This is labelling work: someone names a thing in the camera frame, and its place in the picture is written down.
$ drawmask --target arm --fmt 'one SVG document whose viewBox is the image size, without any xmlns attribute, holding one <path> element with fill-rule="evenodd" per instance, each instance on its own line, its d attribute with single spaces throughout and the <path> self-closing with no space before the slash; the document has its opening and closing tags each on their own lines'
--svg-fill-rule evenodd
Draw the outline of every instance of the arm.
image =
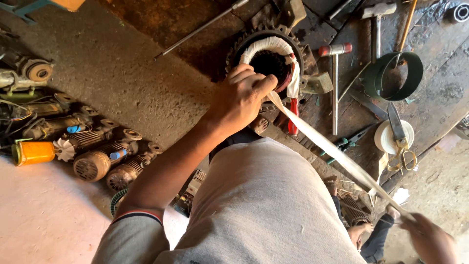
<svg viewBox="0 0 469 264">
<path fill-rule="evenodd" d="M 207 113 L 138 176 L 117 216 L 144 209 L 162 219 L 164 209 L 202 159 L 228 136 L 252 122 L 263 98 L 276 87 L 274 75 L 265 77 L 253 70 L 240 64 L 228 73 Z"/>
<path fill-rule="evenodd" d="M 454 238 L 421 214 L 416 221 L 403 217 L 402 229 L 409 231 L 415 251 L 427 264 L 457 264 Z"/>
</svg>

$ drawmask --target hand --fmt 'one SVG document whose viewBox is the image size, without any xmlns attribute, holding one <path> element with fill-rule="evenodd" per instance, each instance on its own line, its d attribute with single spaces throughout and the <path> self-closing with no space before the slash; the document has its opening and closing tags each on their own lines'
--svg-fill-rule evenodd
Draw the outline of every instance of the hand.
<svg viewBox="0 0 469 264">
<path fill-rule="evenodd" d="M 240 64 L 228 73 L 201 120 L 219 128 L 226 138 L 257 117 L 264 97 L 276 86 L 274 75 L 256 74 L 252 66 Z"/>
<path fill-rule="evenodd" d="M 369 233 L 373 231 L 373 224 L 366 223 L 363 225 L 352 226 L 347 229 L 347 233 L 348 233 L 348 236 L 350 237 L 350 241 L 352 241 L 352 244 L 356 246 L 357 249 L 359 249 L 358 246 L 359 246 L 359 243 L 361 244 L 362 234 L 365 231 Z"/>
<path fill-rule="evenodd" d="M 454 238 L 421 214 L 413 213 L 414 222 L 402 217 L 402 229 L 409 231 L 415 251 L 427 264 L 456 264 Z"/>
</svg>

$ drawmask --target green metal band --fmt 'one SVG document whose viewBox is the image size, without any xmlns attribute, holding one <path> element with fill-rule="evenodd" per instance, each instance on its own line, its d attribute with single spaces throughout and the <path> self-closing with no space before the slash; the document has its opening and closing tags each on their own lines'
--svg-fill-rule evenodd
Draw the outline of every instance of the green metal band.
<svg viewBox="0 0 469 264">
<path fill-rule="evenodd" d="M 115 213 L 116 213 L 116 204 L 122 199 L 122 197 L 125 196 L 125 194 L 127 193 L 129 189 L 123 189 L 123 190 L 120 190 L 118 193 L 116 193 L 112 200 L 111 200 L 111 204 L 109 206 L 109 209 L 111 210 L 111 215 L 113 217 L 115 217 Z"/>
<path fill-rule="evenodd" d="M 380 93 L 383 90 L 383 75 L 386 68 L 390 67 L 396 62 L 397 56 L 401 55 L 401 58 L 407 62 L 407 79 L 396 93 L 389 97 L 381 97 Z M 420 57 L 410 51 L 406 52 L 391 52 L 376 60 L 375 64 L 371 64 L 365 72 L 365 80 L 363 85 L 365 86 L 366 93 L 378 99 L 385 99 L 387 101 L 400 101 L 409 97 L 418 88 L 422 76 L 424 75 L 424 66 Z"/>
</svg>

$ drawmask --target pliers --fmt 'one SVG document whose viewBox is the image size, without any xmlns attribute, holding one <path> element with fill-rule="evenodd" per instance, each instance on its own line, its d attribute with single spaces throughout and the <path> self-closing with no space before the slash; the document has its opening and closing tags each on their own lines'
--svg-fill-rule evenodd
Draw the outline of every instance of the pliers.
<svg viewBox="0 0 469 264">
<path fill-rule="evenodd" d="M 376 124 L 372 124 L 372 125 L 367 126 L 366 128 L 364 128 L 363 130 L 358 132 L 355 136 L 351 137 L 350 139 L 341 138 L 340 140 L 336 141 L 334 143 L 334 145 L 337 148 L 339 148 L 342 152 L 345 152 L 348 148 L 354 147 L 355 142 L 357 142 L 357 140 L 362 138 L 368 132 L 368 130 L 370 130 L 374 125 L 376 125 Z M 322 150 L 321 153 L 319 154 L 319 156 L 323 156 L 324 154 L 325 154 L 325 151 Z M 335 161 L 334 158 L 329 158 L 326 161 L 326 163 L 331 164 L 334 161 Z"/>
</svg>

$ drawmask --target foot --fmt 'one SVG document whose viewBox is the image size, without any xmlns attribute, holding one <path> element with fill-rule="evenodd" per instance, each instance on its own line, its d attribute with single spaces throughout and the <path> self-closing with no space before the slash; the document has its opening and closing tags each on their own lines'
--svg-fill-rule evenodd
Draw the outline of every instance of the foot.
<svg viewBox="0 0 469 264">
<path fill-rule="evenodd" d="M 337 196 L 337 180 L 339 178 L 337 176 L 330 176 L 327 178 L 323 179 L 323 182 L 325 186 L 327 187 L 327 190 L 332 196 Z"/>
<path fill-rule="evenodd" d="M 249 124 L 249 127 L 254 130 L 258 135 L 262 134 L 267 129 L 269 122 L 267 119 L 263 118 L 261 115 L 258 115 L 254 121 Z"/>
<path fill-rule="evenodd" d="M 394 220 L 401 216 L 401 213 L 392 207 L 391 204 L 386 205 L 386 214 L 390 215 Z"/>
</svg>

